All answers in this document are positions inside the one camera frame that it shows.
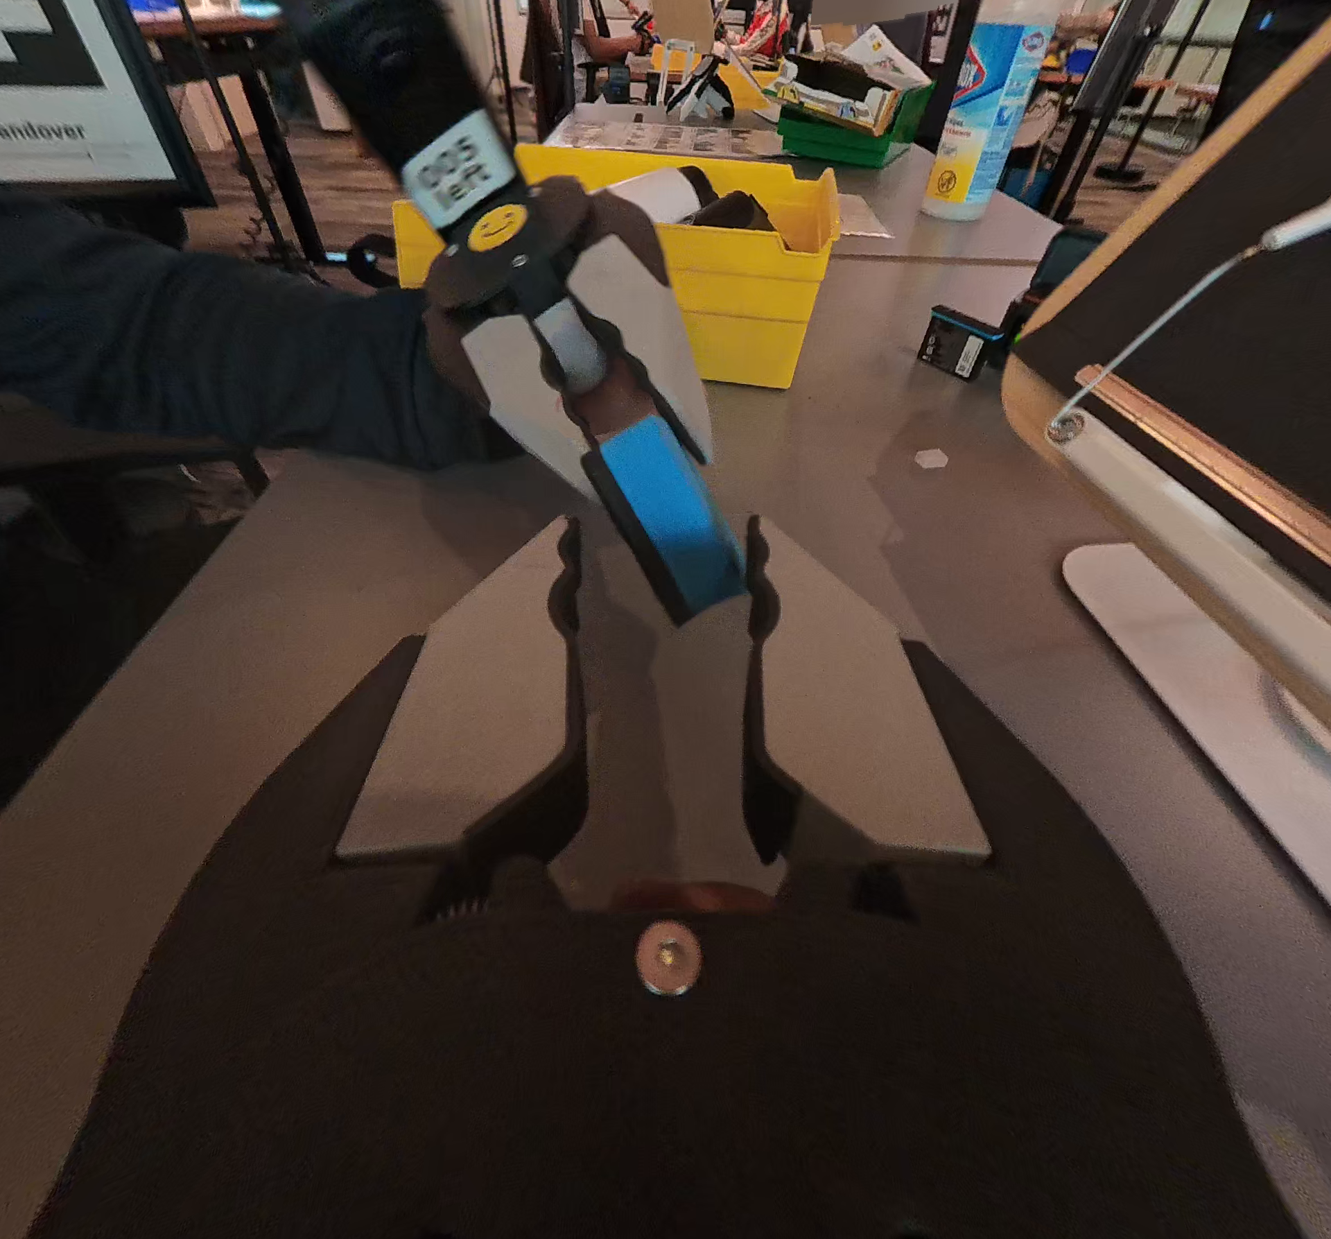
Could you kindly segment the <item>black cabinet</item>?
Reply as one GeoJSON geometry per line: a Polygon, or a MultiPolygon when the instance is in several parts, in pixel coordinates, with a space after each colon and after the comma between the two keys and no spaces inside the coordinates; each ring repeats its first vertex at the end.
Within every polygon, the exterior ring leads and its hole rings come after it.
{"type": "Polygon", "coordinates": [[[1202,140],[1275,73],[1323,21],[1315,0],[1249,0],[1222,70],[1202,140]]]}

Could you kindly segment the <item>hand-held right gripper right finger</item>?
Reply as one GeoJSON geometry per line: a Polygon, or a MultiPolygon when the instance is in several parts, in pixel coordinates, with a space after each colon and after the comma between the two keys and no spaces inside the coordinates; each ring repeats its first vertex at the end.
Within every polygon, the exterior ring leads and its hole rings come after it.
{"type": "Polygon", "coordinates": [[[758,859],[990,859],[895,622],[758,515],[746,572],[740,805],[758,859]]]}

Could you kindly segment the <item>person's left hand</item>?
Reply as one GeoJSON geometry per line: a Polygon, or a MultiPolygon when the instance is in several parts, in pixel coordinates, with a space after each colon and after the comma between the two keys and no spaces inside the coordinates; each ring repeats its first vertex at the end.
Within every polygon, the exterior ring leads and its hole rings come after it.
{"type": "Polygon", "coordinates": [[[656,415],[654,399],[624,359],[610,361],[604,379],[589,391],[577,395],[564,394],[562,405],[569,419],[596,444],[656,415]]]}

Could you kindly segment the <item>black floor lamp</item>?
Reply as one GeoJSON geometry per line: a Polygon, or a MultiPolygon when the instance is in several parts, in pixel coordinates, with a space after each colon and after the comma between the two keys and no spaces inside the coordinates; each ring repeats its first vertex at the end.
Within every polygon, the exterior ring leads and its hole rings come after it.
{"type": "Polygon", "coordinates": [[[1148,100],[1144,104],[1144,108],[1139,111],[1139,118],[1132,130],[1131,137],[1126,140],[1126,144],[1122,150],[1121,157],[1116,162],[1095,165],[1094,175],[1097,180],[1109,182],[1112,185],[1121,187],[1138,187],[1144,177],[1144,168],[1132,165],[1134,154],[1138,150],[1138,145],[1149,127],[1158,105],[1165,95],[1165,92],[1175,83],[1175,75],[1182,64],[1184,55],[1194,38],[1196,37],[1199,27],[1204,23],[1208,8],[1211,7],[1212,0],[1199,0],[1194,14],[1191,15],[1186,27],[1179,34],[1178,40],[1174,43],[1174,50],[1168,65],[1164,67],[1161,78],[1158,80],[1158,87],[1152,88],[1148,95],[1148,100]]]}

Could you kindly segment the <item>dark hanging jacket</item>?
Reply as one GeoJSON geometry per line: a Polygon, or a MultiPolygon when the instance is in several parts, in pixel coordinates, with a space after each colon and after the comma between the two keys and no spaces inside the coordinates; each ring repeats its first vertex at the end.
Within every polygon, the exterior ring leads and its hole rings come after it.
{"type": "Polygon", "coordinates": [[[563,45],[550,0],[524,0],[520,80],[527,85],[537,134],[544,137],[566,112],[563,45]]]}

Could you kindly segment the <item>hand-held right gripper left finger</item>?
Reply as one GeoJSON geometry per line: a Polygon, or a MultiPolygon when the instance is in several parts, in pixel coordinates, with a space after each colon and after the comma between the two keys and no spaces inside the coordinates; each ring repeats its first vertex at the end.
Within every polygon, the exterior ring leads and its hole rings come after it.
{"type": "Polygon", "coordinates": [[[487,868],[572,840],[589,805],[580,536],[552,521],[425,631],[340,859],[487,868]]]}

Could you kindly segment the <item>framed sign on stand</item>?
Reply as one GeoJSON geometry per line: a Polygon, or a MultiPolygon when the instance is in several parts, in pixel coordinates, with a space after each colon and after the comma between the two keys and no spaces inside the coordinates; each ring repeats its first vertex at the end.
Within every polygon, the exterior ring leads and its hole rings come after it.
{"type": "Polygon", "coordinates": [[[1122,0],[1072,100],[1071,172],[1054,217],[1067,220],[1095,152],[1179,0],[1122,0]]]}

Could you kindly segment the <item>black angular object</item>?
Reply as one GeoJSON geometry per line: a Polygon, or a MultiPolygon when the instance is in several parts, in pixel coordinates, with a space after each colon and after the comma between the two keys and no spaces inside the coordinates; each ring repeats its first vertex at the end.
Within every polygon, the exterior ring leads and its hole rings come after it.
{"type": "Polygon", "coordinates": [[[696,202],[687,205],[677,225],[784,235],[754,195],[741,190],[718,192],[697,165],[681,165],[679,174],[691,188],[696,202]]]}

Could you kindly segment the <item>black board with wooden rim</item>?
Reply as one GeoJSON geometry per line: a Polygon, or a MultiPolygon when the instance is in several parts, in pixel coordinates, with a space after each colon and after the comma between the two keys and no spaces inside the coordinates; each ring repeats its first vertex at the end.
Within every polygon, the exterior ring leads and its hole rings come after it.
{"type": "MultiPolygon", "coordinates": [[[[1045,424],[1185,289],[1328,200],[1328,23],[1261,83],[1085,264],[1008,355],[1007,419],[1058,464],[1045,424]]],[[[1328,235],[1223,275],[1119,369],[1145,398],[1328,518],[1328,235]]]]}

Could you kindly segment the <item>wooden top desk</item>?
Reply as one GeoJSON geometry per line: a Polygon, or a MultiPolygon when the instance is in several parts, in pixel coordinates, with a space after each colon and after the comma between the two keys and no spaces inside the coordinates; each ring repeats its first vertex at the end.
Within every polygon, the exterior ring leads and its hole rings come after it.
{"type": "Polygon", "coordinates": [[[271,68],[295,63],[296,50],[281,20],[243,11],[208,17],[179,11],[139,17],[136,23],[168,84],[208,84],[256,210],[258,234],[268,241],[268,261],[305,272],[343,265],[345,254],[323,244],[266,80],[271,68]],[[253,121],[249,134],[241,130],[225,97],[225,78],[239,83],[253,121]],[[248,137],[256,138],[259,162],[249,151],[248,137]]]}

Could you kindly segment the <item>person's left forearm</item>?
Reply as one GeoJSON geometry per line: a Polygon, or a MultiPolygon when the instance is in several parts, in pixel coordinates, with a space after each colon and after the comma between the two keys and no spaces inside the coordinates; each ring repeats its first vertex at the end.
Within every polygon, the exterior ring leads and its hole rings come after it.
{"type": "Polygon", "coordinates": [[[519,456],[443,374],[460,352],[422,289],[352,295],[2,188],[2,392],[77,427],[420,471],[519,456]]]}

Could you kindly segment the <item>blue and black sponge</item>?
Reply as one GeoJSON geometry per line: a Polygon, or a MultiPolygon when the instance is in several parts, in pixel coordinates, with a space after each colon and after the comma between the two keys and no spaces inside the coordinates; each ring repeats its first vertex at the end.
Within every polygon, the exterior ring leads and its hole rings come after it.
{"type": "Polygon", "coordinates": [[[671,623],[746,592],[743,548],[661,417],[592,444],[582,465],[671,623]]]}

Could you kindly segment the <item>framed marker sign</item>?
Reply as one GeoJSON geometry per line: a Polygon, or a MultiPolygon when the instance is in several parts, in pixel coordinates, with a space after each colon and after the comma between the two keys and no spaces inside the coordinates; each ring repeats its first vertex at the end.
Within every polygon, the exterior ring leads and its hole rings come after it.
{"type": "Polygon", "coordinates": [[[1,181],[212,205],[128,0],[1,0],[1,181]]]}

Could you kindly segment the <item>small black battery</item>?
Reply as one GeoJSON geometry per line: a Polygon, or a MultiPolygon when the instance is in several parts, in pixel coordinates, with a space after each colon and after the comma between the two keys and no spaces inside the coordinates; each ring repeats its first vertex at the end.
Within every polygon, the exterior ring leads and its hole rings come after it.
{"type": "Polygon", "coordinates": [[[928,311],[915,361],[952,379],[972,382],[990,358],[1005,348],[1007,332],[1002,327],[952,307],[934,304],[928,311]]]}

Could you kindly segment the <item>yellow storage bin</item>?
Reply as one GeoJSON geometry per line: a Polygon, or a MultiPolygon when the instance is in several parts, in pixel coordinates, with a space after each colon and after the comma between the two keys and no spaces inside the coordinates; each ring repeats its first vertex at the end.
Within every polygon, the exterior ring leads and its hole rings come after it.
{"type": "Polygon", "coordinates": [[[756,200],[770,231],[657,222],[673,299],[699,377],[790,387],[834,241],[840,204],[834,172],[813,180],[791,165],[736,158],[646,154],[566,145],[517,145],[509,175],[529,185],[569,177],[589,192],[650,171],[697,167],[723,197],[756,200]]]}

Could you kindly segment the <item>dark zip case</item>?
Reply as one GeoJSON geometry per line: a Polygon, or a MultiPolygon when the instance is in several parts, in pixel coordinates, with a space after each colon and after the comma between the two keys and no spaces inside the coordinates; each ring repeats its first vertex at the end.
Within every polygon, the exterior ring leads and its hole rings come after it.
{"type": "Polygon", "coordinates": [[[1107,231],[1081,224],[1064,225],[1049,240],[1022,291],[1007,308],[1002,331],[1015,339],[1038,305],[1105,240],[1107,231]]]}

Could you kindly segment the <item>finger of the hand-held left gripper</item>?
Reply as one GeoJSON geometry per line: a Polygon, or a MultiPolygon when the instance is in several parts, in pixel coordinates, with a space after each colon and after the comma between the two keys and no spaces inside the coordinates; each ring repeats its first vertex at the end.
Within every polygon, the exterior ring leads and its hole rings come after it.
{"type": "Polygon", "coordinates": [[[576,258],[567,289],[590,315],[617,328],[623,351],[644,371],[687,448],[711,464],[707,392],[669,282],[659,282],[619,235],[606,235],[576,258]]]}
{"type": "Polygon", "coordinates": [[[584,466],[584,431],[567,415],[542,372],[542,349],[522,315],[490,317],[462,335],[467,362],[490,418],[529,455],[589,501],[597,495],[584,466]]]}

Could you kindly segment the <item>white and black tool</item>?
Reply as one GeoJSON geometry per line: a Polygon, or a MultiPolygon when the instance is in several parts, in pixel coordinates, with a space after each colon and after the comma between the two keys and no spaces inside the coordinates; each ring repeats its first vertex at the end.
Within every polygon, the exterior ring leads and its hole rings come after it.
{"type": "Polygon", "coordinates": [[[731,121],[736,105],[721,75],[723,61],[714,53],[697,55],[694,45],[680,38],[664,43],[661,68],[651,102],[664,115],[681,121],[700,117],[710,121],[731,121]]]}

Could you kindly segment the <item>white wipes canister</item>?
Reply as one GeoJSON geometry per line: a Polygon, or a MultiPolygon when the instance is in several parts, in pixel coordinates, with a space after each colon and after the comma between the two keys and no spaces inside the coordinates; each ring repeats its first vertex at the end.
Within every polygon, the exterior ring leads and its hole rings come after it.
{"type": "Polygon", "coordinates": [[[982,0],[922,192],[932,218],[980,218],[992,197],[1062,0],[982,0]]]}

